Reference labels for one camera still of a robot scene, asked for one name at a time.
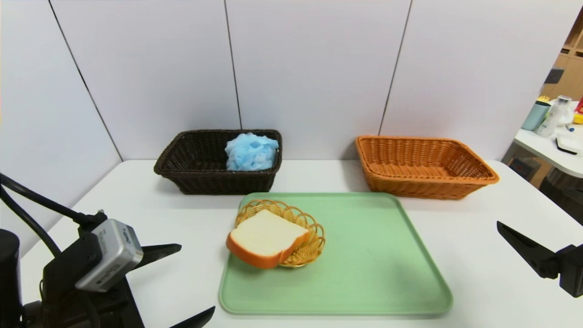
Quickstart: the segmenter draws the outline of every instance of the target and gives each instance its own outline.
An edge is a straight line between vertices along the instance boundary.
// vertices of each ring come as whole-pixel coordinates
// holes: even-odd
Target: white table
[[[573,134],[583,144],[583,126],[574,125],[574,127],[575,131],[573,132],[567,131],[564,127],[558,128],[549,138],[543,138],[532,131],[520,129],[514,137],[514,142],[564,173],[574,177],[583,177],[583,152],[577,155],[566,153],[558,150],[555,143],[557,133],[562,133]]]
[[[581,327],[583,298],[558,280],[543,280],[497,233],[501,220],[554,251],[583,242],[583,227],[500,162],[489,162],[500,182],[461,201],[401,198],[424,244],[454,295],[445,315],[403,317],[234,316],[219,305],[228,251],[225,238],[242,196],[185,196],[153,173],[153,160],[117,166],[75,206],[106,213],[133,226],[143,245],[180,243],[182,251],[128,274],[148,328],[167,328],[212,305],[210,328],[297,327]],[[367,191],[355,161],[286,160],[272,191]],[[64,249],[76,225],[60,220],[51,236]],[[42,268],[51,259],[39,243],[21,262],[23,300],[38,299]]]

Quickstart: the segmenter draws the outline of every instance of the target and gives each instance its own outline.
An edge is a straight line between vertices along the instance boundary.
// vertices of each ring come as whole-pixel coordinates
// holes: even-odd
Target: white wall panel
[[[583,1],[414,0],[381,134],[501,159]]]
[[[243,128],[287,159],[354,158],[378,134],[409,0],[227,0]]]
[[[180,131],[240,128],[223,1],[53,4],[124,159],[156,159]]]
[[[2,1],[1,19],[0,172],[72,206],[120,163],[120,157],[48,1]],[[9,193],[45,229],[60,217]],[[0,221],[1,228],[20,237],[21,254],[38,240],[1,202]]]

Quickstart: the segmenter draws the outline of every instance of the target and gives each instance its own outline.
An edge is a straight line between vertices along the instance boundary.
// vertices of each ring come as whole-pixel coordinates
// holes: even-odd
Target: green tray
[[[254,193],[283,201],[324,227],[326,245],[301,268],[261,270],[232,254],[220,303],[246,315],[436,315],[453,303],[399,201],[384,193]]]

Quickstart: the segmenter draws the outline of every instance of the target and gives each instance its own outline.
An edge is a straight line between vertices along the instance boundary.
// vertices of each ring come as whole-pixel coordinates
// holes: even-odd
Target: toast slice
[[[227,237],[227,248],[243,262],[270,269],[308,241],[310,231],[268,210],[241,222]]]

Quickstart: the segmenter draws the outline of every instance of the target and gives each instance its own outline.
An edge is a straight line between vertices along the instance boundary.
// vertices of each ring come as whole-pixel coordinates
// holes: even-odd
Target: blue crumpled fabric
[[[273,166],[277,140],[268,137],[259,137],[253,133],[241,133],[237,138],[227,142],[227,170],[232,171],[260,171]]]

